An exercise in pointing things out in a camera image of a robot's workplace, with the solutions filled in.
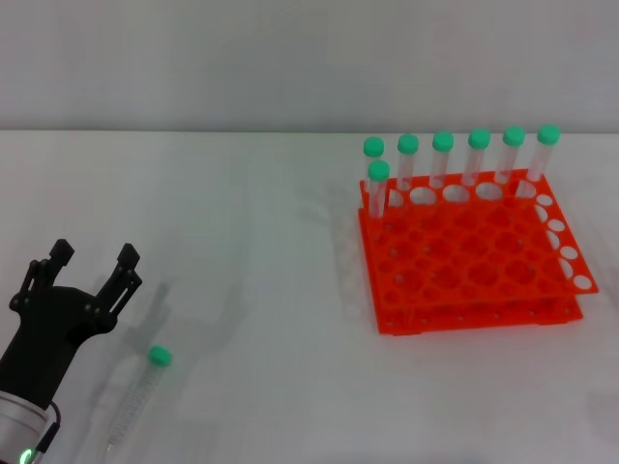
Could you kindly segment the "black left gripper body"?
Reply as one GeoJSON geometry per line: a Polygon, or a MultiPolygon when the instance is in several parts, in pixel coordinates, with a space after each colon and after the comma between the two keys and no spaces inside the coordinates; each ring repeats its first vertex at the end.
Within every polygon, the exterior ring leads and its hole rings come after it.
{"type": "Polygon", "coordinates": [[[78,348],[105,332],[103,305],[70,287],[31,292],[16,302],[20,323],[1,358],[1,391],[46,409],[78,348]]]}

